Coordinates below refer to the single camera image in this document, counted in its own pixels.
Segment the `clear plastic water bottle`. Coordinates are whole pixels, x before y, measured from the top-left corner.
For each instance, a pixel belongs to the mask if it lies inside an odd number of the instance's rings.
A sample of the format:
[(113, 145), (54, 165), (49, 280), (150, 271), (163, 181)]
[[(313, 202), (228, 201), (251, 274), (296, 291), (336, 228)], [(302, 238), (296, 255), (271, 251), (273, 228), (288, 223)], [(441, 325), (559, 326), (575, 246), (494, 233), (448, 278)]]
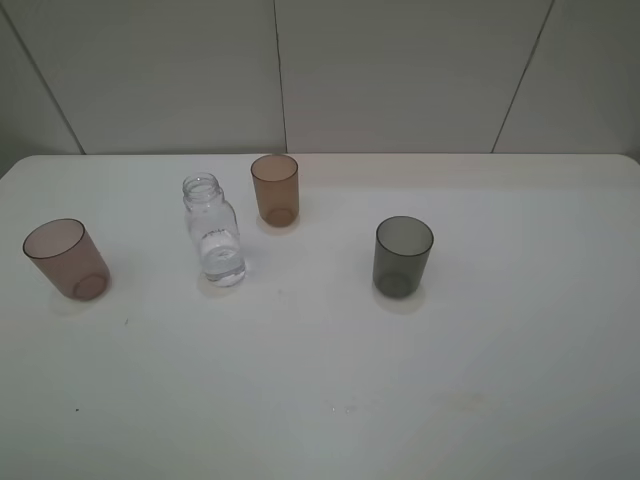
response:
[(202, 274), (214, 286), (232, 287), (246, 273), (234, 208), (211, 173), (196, 173), (182, 184), (185, 223)]

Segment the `brown translucent middle cup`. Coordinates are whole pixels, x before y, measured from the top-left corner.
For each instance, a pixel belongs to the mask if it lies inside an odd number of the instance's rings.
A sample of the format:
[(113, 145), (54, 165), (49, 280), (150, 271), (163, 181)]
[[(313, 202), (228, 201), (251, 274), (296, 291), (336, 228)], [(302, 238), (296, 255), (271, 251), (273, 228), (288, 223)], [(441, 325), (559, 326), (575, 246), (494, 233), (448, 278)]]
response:
[(291, 225), (299, 215), (299, 165), (288, 155), (264, 155), (251, 165), (259, 215), (275, 228)]

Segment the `grey translucent right cup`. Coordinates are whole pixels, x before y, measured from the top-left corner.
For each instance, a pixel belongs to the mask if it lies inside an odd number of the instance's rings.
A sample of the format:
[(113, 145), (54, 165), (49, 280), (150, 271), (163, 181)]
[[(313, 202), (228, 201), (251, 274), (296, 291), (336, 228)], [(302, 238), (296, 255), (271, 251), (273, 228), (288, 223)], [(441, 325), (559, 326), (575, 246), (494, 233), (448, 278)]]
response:
[(418, 289), (434, 245), (434, 234), (423, 221), (393, 216), (376, 229), (373, 284), (384, 296), (403, 299)]

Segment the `pink translucent left cup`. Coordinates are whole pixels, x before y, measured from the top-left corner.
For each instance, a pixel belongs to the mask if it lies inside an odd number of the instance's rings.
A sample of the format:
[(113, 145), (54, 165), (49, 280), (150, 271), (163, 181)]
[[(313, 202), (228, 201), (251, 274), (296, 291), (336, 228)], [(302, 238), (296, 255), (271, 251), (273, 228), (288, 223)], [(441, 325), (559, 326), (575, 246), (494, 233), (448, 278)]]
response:
[(109, 268), (79, 220), (42, 224), (25, 238), (22, 250), (66, 298), (90, 301), (109, 287)]

